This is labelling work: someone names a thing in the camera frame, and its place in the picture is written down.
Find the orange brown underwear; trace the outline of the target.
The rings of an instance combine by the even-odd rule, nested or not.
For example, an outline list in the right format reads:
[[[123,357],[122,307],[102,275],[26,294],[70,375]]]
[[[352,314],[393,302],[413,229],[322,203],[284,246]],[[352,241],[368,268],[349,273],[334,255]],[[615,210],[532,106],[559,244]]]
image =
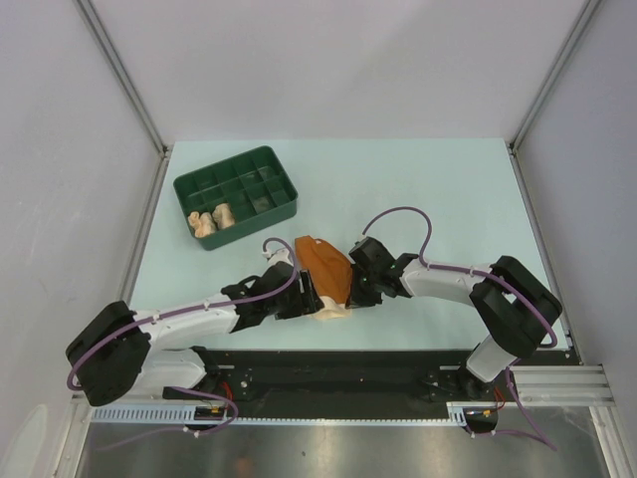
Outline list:
[[[312,314],[318,321],[346,318],[352,285],[350,261],[330,243],[306,235],[295,239],[297,259],[310,273],[322,306]]]

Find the beige navy-trimmed underwear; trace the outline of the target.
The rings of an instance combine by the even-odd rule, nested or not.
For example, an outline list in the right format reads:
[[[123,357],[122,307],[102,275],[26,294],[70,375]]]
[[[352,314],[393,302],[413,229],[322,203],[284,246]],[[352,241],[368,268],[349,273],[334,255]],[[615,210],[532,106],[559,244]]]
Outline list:
[[[225,202],[217,205],[212,211],[212,219],[218,230],[225,230],[236,224],[236,219],[231,210],[230,204]]]

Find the peach boxer underwear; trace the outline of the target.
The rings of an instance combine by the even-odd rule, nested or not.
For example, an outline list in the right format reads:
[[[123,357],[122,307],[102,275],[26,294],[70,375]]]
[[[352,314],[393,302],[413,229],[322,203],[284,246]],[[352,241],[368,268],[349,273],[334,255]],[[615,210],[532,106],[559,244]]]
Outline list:
[[[193,211],[188,215],[188,224],[193,230],[194,237],[202,239],[217,231],[216,223],[209,212]]]

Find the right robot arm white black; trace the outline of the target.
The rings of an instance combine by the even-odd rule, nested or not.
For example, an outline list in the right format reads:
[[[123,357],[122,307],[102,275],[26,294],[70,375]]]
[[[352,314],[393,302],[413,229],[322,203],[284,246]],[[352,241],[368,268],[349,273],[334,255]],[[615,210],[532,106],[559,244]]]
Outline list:
[[[378,240],[365,237],[349,251],[350,304],[368,308],[390,298],[436,298],[473,307],[489,335],[461,366],[459,386],[482,399],[508,366],[557,344],[552,329],[562,314],[558,298],[518,259],[502,256],[477,268],[426,262],[417,254],[393,257]]]

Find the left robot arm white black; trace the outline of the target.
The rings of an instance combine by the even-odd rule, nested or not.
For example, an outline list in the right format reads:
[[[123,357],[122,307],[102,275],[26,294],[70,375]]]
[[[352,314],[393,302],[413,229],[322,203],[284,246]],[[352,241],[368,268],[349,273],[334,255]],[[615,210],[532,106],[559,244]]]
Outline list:
[[[68,345],[69,384],[95,407],[144,388],[188,388],[206,398],[218,390],[220,374],[205,364],[203,337],[254,328],[267,317],[311,315],[322,306],[310,273],[286,262],[181,309],[144,313],[116,301]]]

